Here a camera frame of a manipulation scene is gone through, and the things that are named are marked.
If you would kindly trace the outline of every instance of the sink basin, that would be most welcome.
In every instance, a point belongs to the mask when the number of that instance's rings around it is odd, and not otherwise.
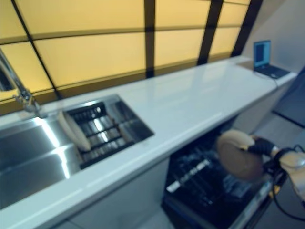
[[[80,126],[91,150],[77,148],[57,113],[0,129],[0,209],[153,135],[117,95],[64,111]]]

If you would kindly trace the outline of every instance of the cable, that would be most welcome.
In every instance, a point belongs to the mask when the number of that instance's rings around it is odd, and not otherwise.
[[[264,75],[264,76],[266,76],[266,77],[263,77],[262,75],[258,74],[258,72],[254,71],[254,70],[253,70],[253,73],[254,73],[256,76],[258,76],[258,77],[260,77],[260,78],[262,78],[262,79],[273,80],[274,83],[275,83],[275,86],[276,86],[276,89],[275,89],[276,91],[277,91],[277,89],[279,88],[279,85],[278,85],[278,83],[277,83],[277,81],[276,81],[275,78],[273,78],[273,77],[271,77],[271,76],[268,76],[268,75]]]
[[[294,151],[296,151],[296,149],[299,148],[303,153],[305,153],[305,150],[303,149],[303,147],[301,147],[299,144],[296,144],[294,146]]]
[[[291,215],[289,214],[288,212],[286,212],[282,207],[281,205],[279,204],[277,198],[276,198],[276,194],[275,194],[275,183],[276,183],[276,178],[278,177],[278,175],[280,173],[282,173],[283,171],[281,169],[277,170],[275,172],[275,175],[273,177],[273,182],[272,182],[272,195],[273,195],[273,198],[274,198],[274,202],[276,204],[276,206],[280,209],[281,212],[283,212],[285,215],[287,215],[288,217],[292,218],[292,219],[295,219],[295,220],[299,220],[299,221],[302,221],[302,222],[305,222],[305,218],[301,218],[301,217],[298,217],[298,216],[294,216],[294,215]]]

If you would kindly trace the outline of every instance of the kitchen counter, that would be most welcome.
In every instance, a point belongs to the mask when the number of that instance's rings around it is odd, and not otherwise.
[[[0,229],[48,228],[64,220],[296,77],[274,81],[237,65],[247,61],[234,57],[43,105],[51,112],[118,94],[154,136],[1,210]],[[0,126],[28,117],[8,114]]]

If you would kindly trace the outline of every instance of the white cabinet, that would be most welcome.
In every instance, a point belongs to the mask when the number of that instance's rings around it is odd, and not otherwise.
[[[275,107],[280,98],[287,91],[292,81],[285,83],[279,87],[275,92],[267,95],[265,98],[250,106],[248,109],[238,115],[233,126],[234,128],[241,130],[247,134],[253,133],[253,131],[259,126],[263,118]]]
[[[151,167],[69,221],[82,229],[134,229],[160,208],[168,161]]]

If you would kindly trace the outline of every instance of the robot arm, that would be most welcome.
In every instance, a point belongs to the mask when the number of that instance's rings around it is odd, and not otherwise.
[[[241,146],[241,150],[272,158],[275,169],[283,169],[289,176],[296,194],[305,202],[305,153],[291,148],[279,149],[263,138],[253,137],[255,144]]]
[[[243,180],[255,180],[264,172],[274,177],[274,182],[280,173],[286,172],[293,184],[295,193],[300,197],[305,207],[305,153],[296,152],[292,148],[279,149],[270,141],[256,136],[249,136],[237,130],[223,133],[217,141],[219,160],[224,168]],[[263,155],[270,157],[270,161],[263,163]],[[276,205],[286,215],[293,219],[305,221],[287,213],[275,196]]]

